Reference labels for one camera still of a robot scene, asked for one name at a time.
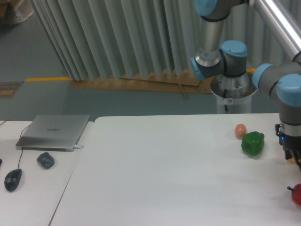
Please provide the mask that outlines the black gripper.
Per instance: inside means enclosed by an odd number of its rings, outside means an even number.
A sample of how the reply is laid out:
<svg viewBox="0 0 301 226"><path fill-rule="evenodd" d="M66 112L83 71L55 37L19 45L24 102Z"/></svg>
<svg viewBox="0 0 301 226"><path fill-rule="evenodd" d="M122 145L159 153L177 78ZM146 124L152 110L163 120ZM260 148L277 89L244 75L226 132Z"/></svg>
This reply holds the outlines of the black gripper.
<svg viewBox="0 0 301 226"><path fill-rule="evenodd" d="M301 137L290 136L284 133L280 128L280 124L275 125L276 136L285 152L285 159L294 159L301 171Z"/></svg>

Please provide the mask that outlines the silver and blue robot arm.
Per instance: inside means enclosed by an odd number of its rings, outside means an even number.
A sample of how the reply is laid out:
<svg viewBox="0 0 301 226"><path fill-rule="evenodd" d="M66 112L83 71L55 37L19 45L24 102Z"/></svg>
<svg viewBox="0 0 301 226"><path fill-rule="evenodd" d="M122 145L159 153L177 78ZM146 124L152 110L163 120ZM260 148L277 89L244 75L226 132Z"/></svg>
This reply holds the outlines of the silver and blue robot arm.
<svg viewBox="0 0 301 226"><path fill-rule="evenodd" d="M237 40L220 43L224 20L241 0L197 0L196 13L202 18L202 40L191 66L199 80L219 76L212 91L223 99L266 94L279 107L275 126L286 159L301 163L301 30L291 13L278 0L248 0L291 58L291 63L276 67L262 64L252 76L246 73L246 45Z"/></svg>

